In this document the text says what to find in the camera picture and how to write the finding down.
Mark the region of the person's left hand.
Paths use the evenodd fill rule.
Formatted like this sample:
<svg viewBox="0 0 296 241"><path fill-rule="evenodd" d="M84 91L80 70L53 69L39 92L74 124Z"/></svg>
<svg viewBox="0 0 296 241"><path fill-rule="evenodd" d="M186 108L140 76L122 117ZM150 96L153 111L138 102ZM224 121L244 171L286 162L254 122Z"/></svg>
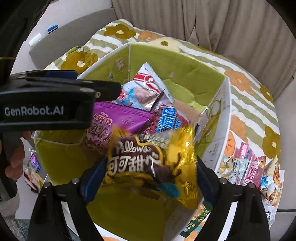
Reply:
<svg viewBox="0 0 296 241"><path fill-rule="evenodd" d="M23 142L19 140L18 147L14 150L11 158L10 164L5 169L5 175L8 178L17 181L21 178L23 174L23 160L25 158L25 150L23 146Z"/></svg>

